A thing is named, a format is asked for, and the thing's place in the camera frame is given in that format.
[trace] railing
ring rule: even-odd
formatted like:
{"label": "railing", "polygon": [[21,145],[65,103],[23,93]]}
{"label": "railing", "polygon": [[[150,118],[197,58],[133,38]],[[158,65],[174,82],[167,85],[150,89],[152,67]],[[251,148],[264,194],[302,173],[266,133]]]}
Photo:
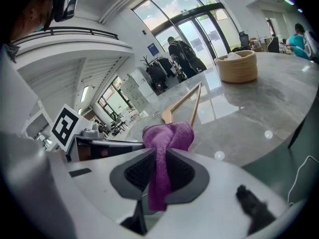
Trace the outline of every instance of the railing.
{"label": "railing", "polygon": [[42,38],[46,36],[52,36],[52,35],[61,35],[61,34],[86,34],[86,35],[102,36],[102,37],[118,40],[117,34],[101,31],[97,29],[86,28],[86,27],[76,27],[76,26],[54,26],[54,27],[49,27],[48,30],[46,30],[45,32],[44,31],[34,32],[19,40],[14,41],[13,43],[15,45],[19,45],[21,43],[24,43],[30,40],[34,40],[34,39],[38,39],[38,38]]}

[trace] person in teal shirt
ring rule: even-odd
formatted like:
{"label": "person in teal shirt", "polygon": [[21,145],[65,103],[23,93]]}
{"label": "person in teal shirt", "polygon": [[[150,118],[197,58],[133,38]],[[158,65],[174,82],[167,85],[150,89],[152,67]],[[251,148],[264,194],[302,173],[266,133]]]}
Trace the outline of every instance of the person in teal shirt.
{"label": "person in teal shirt", "polygon": [[297,23],[295,25],[295,31],[296,34],[289,37],[289,39],[286,41],[287,45],[294,46],[294,53],[297,57],[305,58],[309,60],[309,57],[304,52],[305,50],[305,42],[304,42],[304,33],[305,29],[304,27]]}

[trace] woven basket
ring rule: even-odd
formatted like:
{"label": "woven basket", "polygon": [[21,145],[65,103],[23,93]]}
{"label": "woven basket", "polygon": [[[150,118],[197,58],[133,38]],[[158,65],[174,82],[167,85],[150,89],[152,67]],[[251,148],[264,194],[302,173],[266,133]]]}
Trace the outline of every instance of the woven basket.
{"label": "woven basket", "polygon": [[242,58],[224,60],[227,56],[215,58],[219,77],[224,82],[244,83],[257,78],[257,58],[253,50],[235,52]]}

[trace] backpack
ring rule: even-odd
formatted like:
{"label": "backpack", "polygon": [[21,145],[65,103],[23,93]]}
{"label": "backpack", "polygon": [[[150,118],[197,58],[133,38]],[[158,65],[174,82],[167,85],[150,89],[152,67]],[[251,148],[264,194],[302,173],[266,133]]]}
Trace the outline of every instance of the backpack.
{"label": "backpack", "polygon": [[193,57],[196,56],[193,49],[190,48],[185,42],[177,41],[177,43],[179,44],[179,46],[180,46],[183,54],[186,56],[187,60],[192,59]]}
{"label": "backpack", "polygon": [[304,34],[305,49],[304,52],[309,59],[319,58],[319,43],[313,32],[306,31]]}

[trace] round table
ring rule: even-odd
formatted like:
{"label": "round table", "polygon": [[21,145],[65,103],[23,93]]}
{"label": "round table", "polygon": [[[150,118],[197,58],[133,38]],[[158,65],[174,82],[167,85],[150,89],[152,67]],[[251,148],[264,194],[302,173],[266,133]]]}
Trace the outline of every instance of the round table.
{"label": "round table", "polygon": [[[286,54],[258,52],[257,80],[220,81],[216,68],[206,70],[159,95],[146,106],[127,141],[143,141],[145,126],[163,124],[160,114],[202,83],[189,151],[243,166],[266,155],[304,120],[319,84],[319,66]],[[173,121],[189,121],[196,94],[173,112]]]}

